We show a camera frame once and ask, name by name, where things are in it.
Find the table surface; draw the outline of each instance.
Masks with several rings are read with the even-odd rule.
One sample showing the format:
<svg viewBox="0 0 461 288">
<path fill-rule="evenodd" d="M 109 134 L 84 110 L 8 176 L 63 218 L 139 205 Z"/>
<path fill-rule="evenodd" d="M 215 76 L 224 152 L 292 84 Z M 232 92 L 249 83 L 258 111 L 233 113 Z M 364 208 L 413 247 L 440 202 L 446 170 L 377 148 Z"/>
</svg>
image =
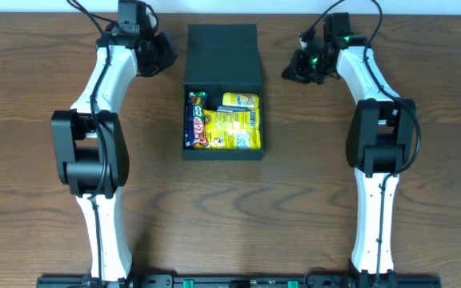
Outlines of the table surface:
<svg viewBox="0 0 461 288">
<path fill-rule="evenodd" d="M 136 78 L 121 121 L 130 154 L 126 236 L 140 270 L 303 274 L 345 270 L 357 192 L 344 145 L 355 104 L 344 81 L 281 79 L 314 15 L 162 14 L 178 60 Z M 376 16 L 351 16 L 369 35 Z M 189 23 L 257 23 L 267 153 L 260 162 L 187 162 L 180 154 Z M 98 32 L 81 14 L 0 14 L 0 285 L 44 273 L 87 274 L 85 222 L 58 180 L 50 117 L 68 109 L 94 67 Z M 401 176 L 392 254 L 400 273 L 461 287 L 461 17 L 390 16 L 374 43 L 390 85 L 413 98 L 423 130 Z"/>
</svg>

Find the box lid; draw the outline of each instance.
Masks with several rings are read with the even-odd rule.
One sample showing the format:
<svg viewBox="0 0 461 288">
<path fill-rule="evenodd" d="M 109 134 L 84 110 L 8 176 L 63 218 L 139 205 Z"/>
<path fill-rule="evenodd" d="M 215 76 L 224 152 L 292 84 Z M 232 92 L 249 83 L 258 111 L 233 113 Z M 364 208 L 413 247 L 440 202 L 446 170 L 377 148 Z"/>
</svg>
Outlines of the box lid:
<svg viewBox="0 0 461 288">
<path fill-rule="evenodd" d="M 189 25 L 184 82 L 262 84 L 256 25 Z"/>
</svg>

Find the yellow package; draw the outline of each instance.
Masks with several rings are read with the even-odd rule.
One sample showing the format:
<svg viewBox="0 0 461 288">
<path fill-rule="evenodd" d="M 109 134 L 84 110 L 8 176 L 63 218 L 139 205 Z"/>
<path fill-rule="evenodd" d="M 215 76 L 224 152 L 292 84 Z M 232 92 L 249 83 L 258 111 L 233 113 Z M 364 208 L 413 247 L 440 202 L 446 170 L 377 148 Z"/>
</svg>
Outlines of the yellow package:
<svg viewBox="0 0 461 288">
<path fill-rule="evenodd" d="M 259 96 L 257 94 L 226 92 L 223 95 L 223 106 L 247 108 L 253 111 L 259 108 Z"/>
<path fill-rule="evenodd" d="M 259 109 L 247 112 L 204 110 L 207 149 L 261 149 Z"/>
</svg>

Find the barcode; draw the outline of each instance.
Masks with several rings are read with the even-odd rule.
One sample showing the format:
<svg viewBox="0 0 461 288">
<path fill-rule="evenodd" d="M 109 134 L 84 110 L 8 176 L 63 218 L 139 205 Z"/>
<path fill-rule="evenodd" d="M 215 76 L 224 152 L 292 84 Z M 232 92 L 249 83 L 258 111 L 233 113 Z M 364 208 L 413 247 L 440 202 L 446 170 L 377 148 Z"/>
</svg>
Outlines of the barcode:
<svg viewBox="0 0 461 288">
<path fill-rule="evenodd" d="M 255 128 L 255 111 L 250 112 L 250 128 Z"/>
</svg>

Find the red candy wrapper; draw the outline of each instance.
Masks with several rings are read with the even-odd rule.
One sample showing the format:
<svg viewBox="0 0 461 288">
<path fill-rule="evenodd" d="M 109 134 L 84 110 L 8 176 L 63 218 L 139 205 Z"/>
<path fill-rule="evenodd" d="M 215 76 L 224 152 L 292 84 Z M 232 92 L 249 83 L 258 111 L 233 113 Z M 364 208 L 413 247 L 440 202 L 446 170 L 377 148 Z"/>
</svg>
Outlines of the red candy wrapper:
<svg viewBox="0 0 461 288">
<path fill-rule="evenodd" d="M 209 142 L 206 138 L 206 131 L 204 128 L 204 97 L 205 92 L 193 93 L 190 92 L 191 102 L 193 104 L 193 133 L 194 133 L 194 146 L 208 146 Z"/>
</svg>

